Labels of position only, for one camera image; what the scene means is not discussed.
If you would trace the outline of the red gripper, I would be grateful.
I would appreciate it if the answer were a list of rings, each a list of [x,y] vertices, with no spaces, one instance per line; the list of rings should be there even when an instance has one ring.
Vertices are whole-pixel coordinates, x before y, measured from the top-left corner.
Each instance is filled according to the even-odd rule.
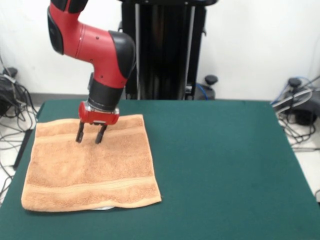
[[[87,101],[81,101],[78,108],[78,115],[80,123],[75,141],[77,143],[82,142],[85,124],[100,124],[102,126],[95,139],[95,143],[100,144],[107,130],[107,125],[115,125],[117,123],[120,110],[116,107],[114,111],[102,111],[93,108]]]

